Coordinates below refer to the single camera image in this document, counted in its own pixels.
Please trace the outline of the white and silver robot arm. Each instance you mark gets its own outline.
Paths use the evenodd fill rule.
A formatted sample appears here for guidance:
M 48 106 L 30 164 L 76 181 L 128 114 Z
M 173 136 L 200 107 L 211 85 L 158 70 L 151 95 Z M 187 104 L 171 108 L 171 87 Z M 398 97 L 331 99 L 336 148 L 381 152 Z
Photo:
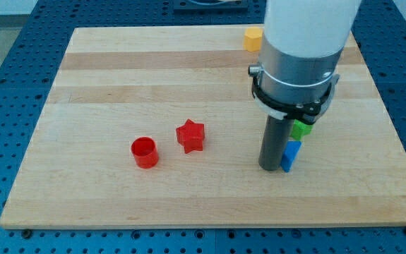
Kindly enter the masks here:
M 257 105 L 278 121 L 314 124 L 328 109 L 361 0 L 268 0 L 258 61 L 249 66 Z

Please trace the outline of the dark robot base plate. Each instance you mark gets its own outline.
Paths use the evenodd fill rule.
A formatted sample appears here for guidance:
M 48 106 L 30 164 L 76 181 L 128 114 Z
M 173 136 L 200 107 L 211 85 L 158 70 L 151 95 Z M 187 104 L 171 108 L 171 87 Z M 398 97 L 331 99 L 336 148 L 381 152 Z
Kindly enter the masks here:
M 246 10 L 247 0 L 175 0 L 175 11 Z

